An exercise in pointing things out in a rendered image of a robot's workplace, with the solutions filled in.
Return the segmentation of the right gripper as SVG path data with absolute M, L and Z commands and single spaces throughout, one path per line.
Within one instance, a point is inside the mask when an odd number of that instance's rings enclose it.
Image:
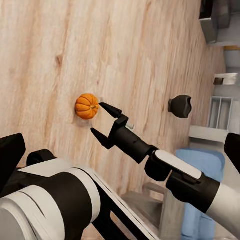
M 122 114 L 122 110 L 104 102 L 100 102 L 99 105 L 104 108 L 112 117 L 118 119 L 114 122 L 109 137 L 106 137 L 93 127 L 90 129 L 91 132 L 103 147 L 106 147 L 108 150 L 110 150 L 114 146 L 118 146 L 128 155 L 134 144 L 136 144 L 141 138 L 126 127 L 129 118 Z

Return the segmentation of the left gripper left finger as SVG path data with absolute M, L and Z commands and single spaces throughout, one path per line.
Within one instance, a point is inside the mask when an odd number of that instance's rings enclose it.
M 22 133 L 0 138 L 0 193 L 26 152 Z

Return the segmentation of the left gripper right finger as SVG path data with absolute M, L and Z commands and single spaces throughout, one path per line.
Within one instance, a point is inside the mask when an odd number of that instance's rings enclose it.
M 240 173 L 240 134 L 227 134 L 224 151 Z

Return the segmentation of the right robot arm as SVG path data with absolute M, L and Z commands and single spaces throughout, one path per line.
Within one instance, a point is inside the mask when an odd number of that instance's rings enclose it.
M 178 200 L 192 204 L 240 240 L 239 191 L 206 176 L 171 153 L 146 144 L 134 134 L 136 125 L 128 123 L 129 118 L 122 114 L 122 110 L 104 102 L 99 105 L 118 118 L 109 137 L 93 127 L 90 129 L 103 147 L 110 150 L 118 146 L 138 164 L 149 155 L 144 169 L 150 178 L 164 182 L 171 172 L 166 185 Z

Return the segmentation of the pumpkin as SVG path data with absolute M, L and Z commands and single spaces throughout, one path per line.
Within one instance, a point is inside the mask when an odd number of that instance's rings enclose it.
M 98 111 L 98 98 L 93 94 L 83 94 L 76 100 L 76 114 L 83 120 L 91 120 Z

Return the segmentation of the cauldron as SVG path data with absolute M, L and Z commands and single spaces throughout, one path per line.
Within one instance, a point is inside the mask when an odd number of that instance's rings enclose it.
M 168 111 L 173 113 L 177 118 L 187 119 L 192 111 L 191 96 L 178 95 L 169 101 L 170 108 Z

